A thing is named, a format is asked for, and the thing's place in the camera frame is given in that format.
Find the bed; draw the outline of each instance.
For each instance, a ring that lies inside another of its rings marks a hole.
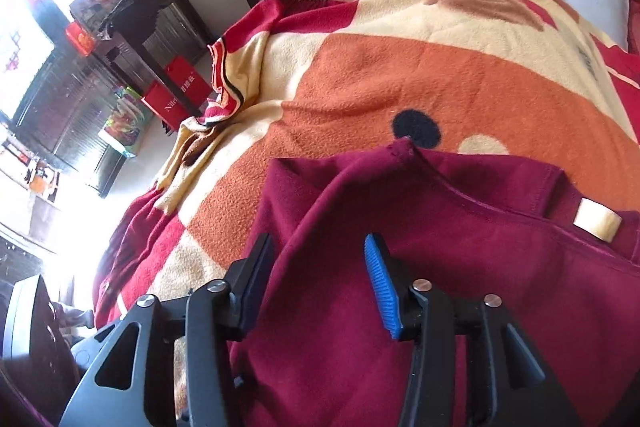
[[[409,136],[548,162],[609,208],[640,210],[640,57],[563,0],[263,0],[210,50],[205,117],[182,124],[100,262],[98,327],[139,295],[222,277],[246,253],[275,157]]]

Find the dark wooden side table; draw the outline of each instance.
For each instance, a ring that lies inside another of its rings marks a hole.
[[[144,42],[156,29],[158,12],[174,0],[125,0],[121,7],[116,8],[110,15],[111,31],[119,33],[127,44],[134,50],[146,67],[158,78],[158,81],[168,89],[182,104],[191,116],[200,116],[199,108],[176,86],[166,74],[162,66],[153,58],[144,46]],[[246,0],[250,7],[259,0]]]

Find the red paper bag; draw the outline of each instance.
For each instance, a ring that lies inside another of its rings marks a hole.
[[[169,63],[166,73],[196,107],[200,107],[211,94],[211,86],[180,55]],[[159,82],[151,85],[142,102],[173,130],[178,130],[180,124],[190,117],[180,102]]]

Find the red lantern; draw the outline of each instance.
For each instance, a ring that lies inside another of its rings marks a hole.
[[[88,57],[95,49],[95,39],[77,21],[73,21],[67,26],[65,33],[66,38],[69,39],[69,42],[73,44],[82,57]]]

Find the clothing tag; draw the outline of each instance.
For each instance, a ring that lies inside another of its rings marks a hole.
[[[574,225],[598,239],[610,243],[622,223],[622,218],[603,204],[582,198],[575,214]]]

